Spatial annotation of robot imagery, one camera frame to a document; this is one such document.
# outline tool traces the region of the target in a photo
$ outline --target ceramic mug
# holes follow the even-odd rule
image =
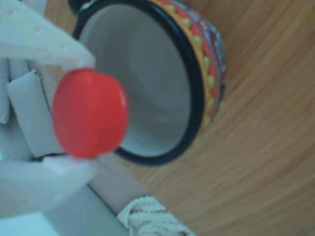
[[[74,37],[115,76],[129,103],[126,137],[116,151],[160,165],[202,141],[226,84],[223,43],[208,20],[171,0],[70,0]]]

